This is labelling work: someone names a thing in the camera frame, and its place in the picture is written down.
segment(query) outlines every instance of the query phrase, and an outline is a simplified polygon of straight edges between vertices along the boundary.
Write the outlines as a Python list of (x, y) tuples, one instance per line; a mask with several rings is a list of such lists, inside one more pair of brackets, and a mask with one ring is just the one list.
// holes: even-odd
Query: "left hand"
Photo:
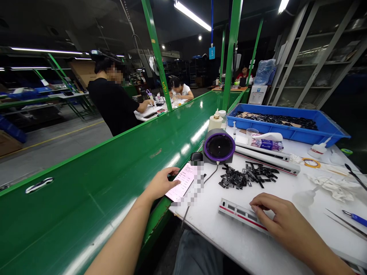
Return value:
[(152, 201), (163, 197), (169, 190), (181, 183), (179, 180), (169, 181), (167, 178), (168, 174), (171, 176), (177, 175), (179, 170), (180, 169), (178, 167), (168, 167), (159, 171), (142, 195)]

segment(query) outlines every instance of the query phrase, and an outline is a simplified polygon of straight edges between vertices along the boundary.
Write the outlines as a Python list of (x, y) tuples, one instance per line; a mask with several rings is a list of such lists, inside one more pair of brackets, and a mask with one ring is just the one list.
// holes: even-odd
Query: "green conveyor belt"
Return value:
[[(230, 94), (230, 106), (239, 95)], [(83, 274), (156, 172), (182, 167), (201, 146), (222, 99), (210, 91), (0, 192), (0, 274)], [(169, 204), (163, 198), (152, 211), (140, 261)]]

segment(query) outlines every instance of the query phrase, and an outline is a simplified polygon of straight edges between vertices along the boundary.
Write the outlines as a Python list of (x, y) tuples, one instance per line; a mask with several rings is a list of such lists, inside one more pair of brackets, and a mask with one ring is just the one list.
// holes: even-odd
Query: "small plastic cup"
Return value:
[(248, 128), (248, 129), (246, 129), (246, 135), (247, 135), (247, 138), (248, 138), (248, 142), (247, 142), (248, 145), (251, 145), (252, 135), (258, 134), (258, 133), (259, 133), (259, 131), (256, 130), (255, 128)]

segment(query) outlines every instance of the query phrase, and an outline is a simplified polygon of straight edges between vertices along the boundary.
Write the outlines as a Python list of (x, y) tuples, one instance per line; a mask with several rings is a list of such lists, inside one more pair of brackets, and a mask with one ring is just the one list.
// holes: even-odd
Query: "jeans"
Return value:
[(193, 230), (182, 234), (173, 275), (222, 275), (223, 254)]

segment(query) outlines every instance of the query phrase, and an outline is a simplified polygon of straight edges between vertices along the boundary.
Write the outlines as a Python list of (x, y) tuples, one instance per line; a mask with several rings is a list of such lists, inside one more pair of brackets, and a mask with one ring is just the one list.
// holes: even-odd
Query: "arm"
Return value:
[(188, 95), (177, 95), (177, 97), (182, 99), (194, 99), (192, 91), (188, 91), (187, 93)]
[(144, 100), (143, 103), (139, 103), (139, 107), (136, 110), (139, 113), (144, 113), (149, 104), (154, 106), (154, 101), (151, 99)]
[[(270, 234), (318, 275), (352, 275), (353, 270), (327, 246), (293, 203), (261, 193), (250, 202)], [(263, 210), (275, 213), (270, 219)]]
[(164, 196), (171, 188), (180, 183), (178, 180), (168, 181), (167, 179), (168, 174), (176, 175), (178, 171), (177, 167), (169, 167), (155, 175), (89, 266), (85, 275), (134, 273), (152, 204), (154, 200)]

